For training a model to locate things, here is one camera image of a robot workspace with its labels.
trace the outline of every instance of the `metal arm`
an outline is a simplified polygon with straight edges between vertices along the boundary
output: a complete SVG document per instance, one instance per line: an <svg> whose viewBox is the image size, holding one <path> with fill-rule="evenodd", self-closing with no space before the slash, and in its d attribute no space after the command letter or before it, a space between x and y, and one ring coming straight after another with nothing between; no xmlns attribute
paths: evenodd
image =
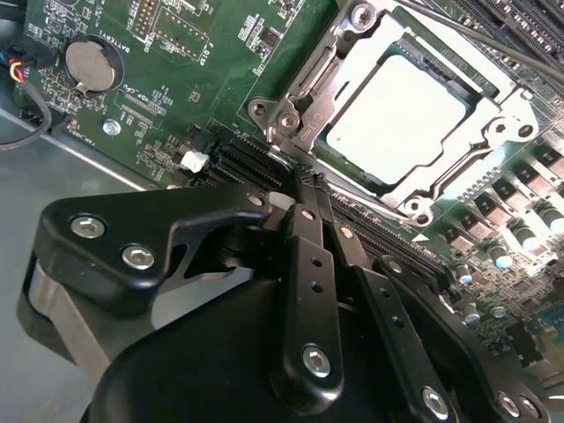
<svg viewBox="0 0 564 423"><path fill-rule="evenodd" d="M297 169L274 204L231 185L43 212L20 319L98 383L92 423L550 421L427 281L392 256L371 264L323 186ZM152 302L179 272L234 266L254 280L154 331Z"/></svg>

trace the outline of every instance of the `wire connector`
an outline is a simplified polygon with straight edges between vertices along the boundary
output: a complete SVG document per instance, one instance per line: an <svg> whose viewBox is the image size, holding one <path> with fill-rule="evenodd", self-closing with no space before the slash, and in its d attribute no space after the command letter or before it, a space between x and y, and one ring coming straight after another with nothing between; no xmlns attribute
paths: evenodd
<svg viewBox="0 0 564 423"><path fill-rule="evenodd" d="M50 68L55 65L57 52L43 44L29 38L21 38L15 42L8 42L2 46L2 53L6 60L21 62L21 68L35 70Z"/></svg>

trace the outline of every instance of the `cable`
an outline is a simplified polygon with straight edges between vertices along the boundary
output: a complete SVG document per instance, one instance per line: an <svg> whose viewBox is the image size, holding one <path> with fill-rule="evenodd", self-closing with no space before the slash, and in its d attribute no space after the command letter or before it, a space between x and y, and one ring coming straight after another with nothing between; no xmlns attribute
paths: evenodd
<svg viewBox="0 0 564 423"><path fill-rule="evenodd" d="M23 147L24 145L32 143L37 138L41 137L45 132L47 132L51 127L51 123L53 122L51 110L49 109L47 102L45 102L39 91L37 91L37 88L35 88L29 81L24 81L21 84L21 87L24 90L24 93L26 93L35 104L37 104L37 106L43 113L43 122L31 134L28 134L14 141L10 141L9 143L0 144L0 152L13 150L14 148Z"/></svg>
<svg viewBox="0 0 564 423"><path fill-rule="evenodd" d="M21 70L19 69L19 67L21 66L21 62L10 60L9 64L10 64L10 77L14 81L22 84L25 80L24 80L24 74L21 73Z"/></svg>
<svg viewBox="0 0 564 423"><path fill-rule="evenodd" d="M523 53L514 50L506 46L505 44L498 42L497 40L494 40L489 35L481 33L480 31L475 31L473 29L470 29L456 22L455 20L443 15L442 13L439 13L438 11L434 11L430 7L416 3L412 0L395 0L395 1L396 3L401 4L414 11L417 11L418 13L427 16L428 18L434 20L435 22L439 22L440 24L443 24L449 27L450 29L453 29L454 31L461 33L462 35L466 35L468 38L472 38L473 40L480 42L485 46L493 48L499 51L500 53L511 57L515 61L524 64L525 66L529 66L531 69L539 73L542 73L550 78L554 78L559 83L564 85L564 74L551 68L547 64L540 62L539 60L533 59L532 57L524 55Z"/></svg>

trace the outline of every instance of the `silver screw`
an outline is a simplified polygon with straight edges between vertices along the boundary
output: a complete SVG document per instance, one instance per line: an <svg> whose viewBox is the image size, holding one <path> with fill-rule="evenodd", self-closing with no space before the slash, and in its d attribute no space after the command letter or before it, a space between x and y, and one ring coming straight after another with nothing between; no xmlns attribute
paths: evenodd
<svg viewBox="0 0 564 423"><path fill-rule="evenodd" d="M515 404L515 401L513 401L510 397L508 397L508 394L506 394L505 392L500 392L499 394L497 394L497 399L503 409L511 416L519 417L521 415L521 412L517 408L517 404Z"/></svg>
<svg viewBox="0 0 564 423"><path fill-rule="evenodd" d="M521 397L521 402L525 406L525 410L527 410L533 417L536 419L540 419L541 414L538 408L530 401L527 397Z"/></svg>
<svg viewBox="0 0 564 423"><path fill-rule="evenodd" d="M357 31L366 31L376 23L376 9L370 3L357 4L351 12L352 26Z"/></svg>
<svg viewBox="0 0 564 423"><path fill-rule="evenodd" d="M122 125L114 119L106 119L102 124L102 129L106 135L115 137L122 132Z"/></svg>
<svg viewBox="0 0 564 423"><path fill-rule="evenodd" d="M259 206L259 207L262 206L262 205L264 205L264 201L261 200L259 197L249 196L249 201L250 201L252 204L257 205L257 206Z"/></svg>
<svg viewBox="0 0 564 423"><path fill-rule="evenodd" d="M345 238L348 238L349 240L351 240L354 236L353 231L351 231L348 227L346 226L342 226L341 227L341 234L343 234L345 236Z"/></svg>
<svg viewBox="0 0 564 423"><path fill-rule="evenodd" d="M402 266L400 266L400 265L397 264L396 262L388 262L388 266L389 266L395 273L401 273L401 272L402 272Z"/></svg>
<svg viewBox="0 0 564 423"><path fill-rule="evenodd" d="M433 388L426 386L423 389L423 402L434 416L439 420L446 420L449 418L449 408L447 403Z"/></svg>
<svg viewBox="0 0 564 423"><path fill-rule="evenodd" d="M302 215L304 218L309 219L309 220L314 220L314 219L315 219L314 213L312 213L311 211L309 211L309 210L307 210L307 209L303 209L303 210L301 211L301 215Z"/></svg>
<svg viewBox="0 0 564 423"><path fill-rule="evenodd" d="M122 252L122 260L133 269L146 271L155 263L152 252L145 247L132 245Z"/></svg>
<svg viewBox="0 0 564 423"><path fill-rule="evenodd" d="M492 308L492 315L496 319L502 319L503 317L508 315L508 312L506 311L506 309L504 307L499 306L499 307Z"/></svg>
<svg viewBox="0 0 564 423"><path fill-rule="evenodd" d="M331 364L325 352L315 346L308 346L303 350L303 364L312 375L321 379L331 372Z"/></svg>
<svg viewBox="0 0 564 423"><path fill-rule="evenodd" d="M286 130L295 130L300 125L300 115L296 112L282 112L278 117L278 123Z"/></svg>
<svg viewBox="0 0 564 423"><path fill-rule="evenodd" d="M76 235L89 240L99 238L106 232L106 227L102 222L88 216L81 216L72 220L70 229Z"/></svg>

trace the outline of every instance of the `red wire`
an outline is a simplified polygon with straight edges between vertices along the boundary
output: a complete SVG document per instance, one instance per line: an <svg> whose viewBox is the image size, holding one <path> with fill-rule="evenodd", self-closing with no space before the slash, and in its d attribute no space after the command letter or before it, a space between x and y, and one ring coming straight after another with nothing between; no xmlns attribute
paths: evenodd
<svg viewBox="0 0 564 423"><path fill-rule="evenodd" d="M17 62L17 61L15 59L10 59L8 61L8 65L11 66L14 62ZM24 78L24 74L22 73L22 71L19 68L16 68L14 70L14 72L15 72L16 76L18 77L20 83L23 83L26 80Z"/></svg>

